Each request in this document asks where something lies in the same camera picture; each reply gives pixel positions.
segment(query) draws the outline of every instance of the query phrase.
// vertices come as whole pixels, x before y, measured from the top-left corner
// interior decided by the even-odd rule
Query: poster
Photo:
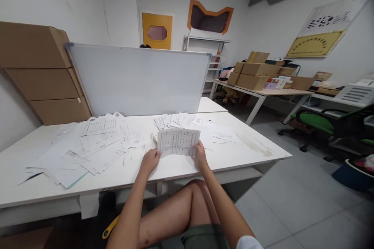
[[[340,0],[314,8],[286,57],[326,57],[368,0]]]

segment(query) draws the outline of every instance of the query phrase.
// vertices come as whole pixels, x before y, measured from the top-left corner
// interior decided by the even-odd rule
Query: green seat cushion
[[[371,140],[371,139],[362,139],[361,142],[374,147],[374,140]]]
[[[334,127],[328,119],[324,117],[314,114],[300,114],[300,120],[307,126],[311,126],[328,134],[334,134]]]

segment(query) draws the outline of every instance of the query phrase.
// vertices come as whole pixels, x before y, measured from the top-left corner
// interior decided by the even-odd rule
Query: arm
[[[160,156],[161,152],[157,153],[157,149],[149,150],[144,155],[129,198],[109,236],[106,249],[137,248],[145,186],[149,175],[159,163]]]
[[[203,174],[227,242],[230,248],[236,248],[238,240],[242,236],[255,236],[210,169],[208,162],[206,161],[205,150],[201,141],[199,141],[199,144],[196,145],[195,148],[197,150],[195,158],[196,165]]]

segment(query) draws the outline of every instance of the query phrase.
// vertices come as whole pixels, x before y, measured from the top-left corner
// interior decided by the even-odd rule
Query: door frame
[[[144,38],[143,38],[143,13],[147,14],[158,14],[160,16],[171,16],[172,18],[172,23],[171,23],[171,38],[173,38],[173,30],[174,30],[174,14],[170,13],[162,13],[162,12],[156,12],[156,11],[150,11],[150,10],[145,10],[145,9],[138,9],[138,15],[139,15],[139,45],[143,44]]]

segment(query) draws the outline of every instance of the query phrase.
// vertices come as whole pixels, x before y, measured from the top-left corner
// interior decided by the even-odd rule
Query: green shorts
[[[221,225],[204,224],[185,231],[181,241],[185,249],[228,249]]]

